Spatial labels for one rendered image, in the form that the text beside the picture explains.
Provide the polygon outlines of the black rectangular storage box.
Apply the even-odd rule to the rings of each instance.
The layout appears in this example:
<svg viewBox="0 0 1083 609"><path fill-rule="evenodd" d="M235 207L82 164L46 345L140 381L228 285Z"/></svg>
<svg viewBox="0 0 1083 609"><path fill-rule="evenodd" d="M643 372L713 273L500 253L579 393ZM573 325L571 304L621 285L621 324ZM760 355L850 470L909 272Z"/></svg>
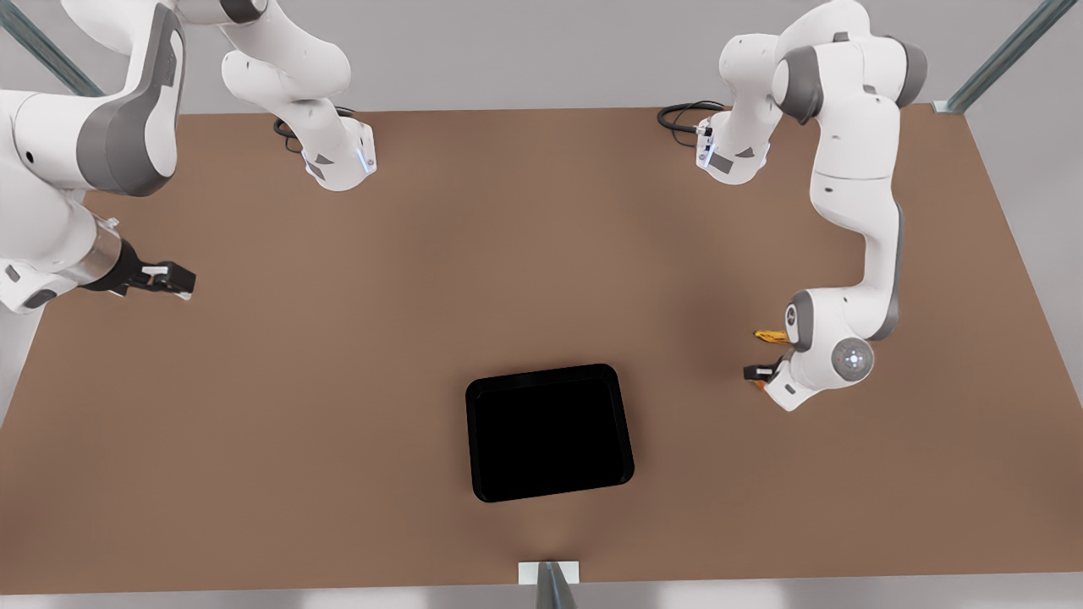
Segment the black rectangular storage box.
<svg viewBox="0 0 1083 609"><path fill-rule="evenodd" d="M618 373L603 363L477 379L465 416L483 502L612 488L635 472Z"/></svg>

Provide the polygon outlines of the yellow orange fruit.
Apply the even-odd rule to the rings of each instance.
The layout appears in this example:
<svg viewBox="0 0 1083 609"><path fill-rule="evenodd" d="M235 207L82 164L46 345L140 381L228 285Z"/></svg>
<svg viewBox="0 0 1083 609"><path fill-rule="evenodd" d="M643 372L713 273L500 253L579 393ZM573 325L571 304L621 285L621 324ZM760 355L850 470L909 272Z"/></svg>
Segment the yellow orange fruit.
<svg viewBox="0 0 1083 609"><path fill-rule="evenodd" d="M790 335L783 331L757 329L754 336L766 344L790 344ZM766 391L767 384L755 384L759 389Z"/></svg>

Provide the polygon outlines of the silver frame post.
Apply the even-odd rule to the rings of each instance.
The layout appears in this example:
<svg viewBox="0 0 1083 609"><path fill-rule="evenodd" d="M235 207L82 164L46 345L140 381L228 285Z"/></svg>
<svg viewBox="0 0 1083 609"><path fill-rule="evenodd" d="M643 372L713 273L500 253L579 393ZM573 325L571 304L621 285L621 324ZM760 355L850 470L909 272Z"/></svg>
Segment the silver frame post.
<svg viewBox="0 0 1083 609"><path fill-rule="evenodd" d="M571 586L579 582L579 562L518 563L518 585L536 587L535 609L579 609Z"/></svg>
<svg viewBox="0 0 1083 609"><path fill-rule="evenodd" d="M1041 0L1038 8L1014 28L1009 37L960 85L960 89L951 98L932 101L932 111L936 114L963 115L970 109L1078 2L1079 0Z"/></svg>
<svg viewBox="0 0 1083 609"><path fill-rule="evenodd" d="M73 94L89 98L105 96L100 86L94 85L71 59L58 50L32 20L12 3L12 0L0 0L0 27L3 27L44 69L57 77Z"/></svg>

